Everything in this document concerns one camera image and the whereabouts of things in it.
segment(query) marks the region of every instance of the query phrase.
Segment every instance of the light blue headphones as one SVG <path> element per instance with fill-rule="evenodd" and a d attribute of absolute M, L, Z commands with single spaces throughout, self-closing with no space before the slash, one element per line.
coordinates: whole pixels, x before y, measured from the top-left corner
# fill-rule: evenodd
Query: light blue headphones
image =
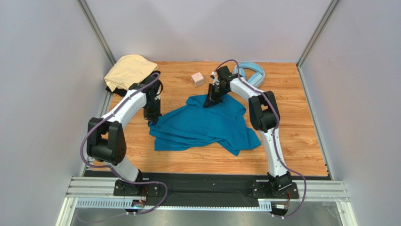
<path fill-rule="evenodd" d="M 242 61 L 238 65 L 240 66 L 240 75 L 244 78 L 246 77 L 244 69 L 251 69 L 251 70 L 255 71 L 255 74 L 253 74 L 247 80 L 247 82 L 249 84 L 251 84 L 252 86 L 258 88 L 262 84 L 263 80 L 265 80 L 265 71 L 263 70 L 263 68 L 261 66 L 255 64 L 253 62 L 249 62 L 249 61 Z M 235 74 L 237 72 L 238 72 L 237 66 L 234 66 L 233 74 Z"/>

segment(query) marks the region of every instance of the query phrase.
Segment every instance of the wrinkled cloth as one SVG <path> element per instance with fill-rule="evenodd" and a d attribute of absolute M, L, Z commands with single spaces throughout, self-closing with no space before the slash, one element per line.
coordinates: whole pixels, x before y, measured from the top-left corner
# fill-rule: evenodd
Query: wrinkled cloth
<path fill-rule="evenodd" d="M 134 54 L 121 57 L 104 77 L 109 89 L 128 90 L 134 83 L 142 82 L 159 67 L 156 63 L 146 60 L 143 56 Z"/>
<path fill-rule="evenodd" d="M 224 95 L 222 103 L 203 108 L 206 97 L 189 97 L 186 106 L 160 117 L 157 124 L 149 123 L 156 151 L 182 151 L 218 142 L 237 156 L 240 150 L 260 146 L 255 132 L 246 127 L 246 109 L 240 102 Z"/>

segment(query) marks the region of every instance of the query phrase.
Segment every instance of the small box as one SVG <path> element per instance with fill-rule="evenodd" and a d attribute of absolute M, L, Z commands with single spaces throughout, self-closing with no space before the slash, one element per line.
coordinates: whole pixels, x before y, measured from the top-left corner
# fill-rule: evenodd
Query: small box
<path fill-rule="evenodd" d="M 193 86 L 198 87 L 205 83 L 205 77 L 200 72 L 198 72 L 191 75 L 191 81 Z"/>

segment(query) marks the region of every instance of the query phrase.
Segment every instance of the wood grain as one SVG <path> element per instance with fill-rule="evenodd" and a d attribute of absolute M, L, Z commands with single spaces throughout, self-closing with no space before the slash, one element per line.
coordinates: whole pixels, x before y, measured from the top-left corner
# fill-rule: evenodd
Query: wood grain
<path fill-rule="evenodd" d="M 161 113 L 166 114 L 185 105 L 188 97 L 207 94 L 210 72 L 219 62 L 156 62 L 161 71 L 164 91 L 161 95 Z M 234 64 L 227 64 L 230 70 Z M 294 63 L 259 63 L 266 79 L 259 87 L 274 92 L 281 114 L 280 141 L 287 165 L 304 175 L 326 176 L 326 168 L 313 127 L 311 115 L 301 80 Z M 195 88 L 190 76 L 201 72 L 206 77 L 204 85 Z M 252 71 L 246 71 L 247 78 Z M 244 115 L 249 121 L 248 102 L 234 93 L 232 97 L 247 109 Z M 114 95 L 111 108 L 122 97 Z M 127 157 L 143 172 L 266 174 L 267 160 L 263 145 L 254 150 L 241 151 L 234 156 L 219 144 L 194 147 L 185 151 L 155 151 L 155 138 L 149 135 L 147 121 L 141 109 L 124 130 Z"/>

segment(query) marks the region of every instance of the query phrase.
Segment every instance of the beige cloth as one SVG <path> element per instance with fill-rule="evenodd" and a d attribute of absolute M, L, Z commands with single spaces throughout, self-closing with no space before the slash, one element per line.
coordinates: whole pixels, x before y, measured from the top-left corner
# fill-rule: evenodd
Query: beige cloth
<path fill-rule="evenodd" d="M 126 55 L 121 57 L 104 77 L 107 86 L 113 92 L 116 88 L 128 90 L 134 83 L 143 81 L 159 66 L 143 56 Z"/>

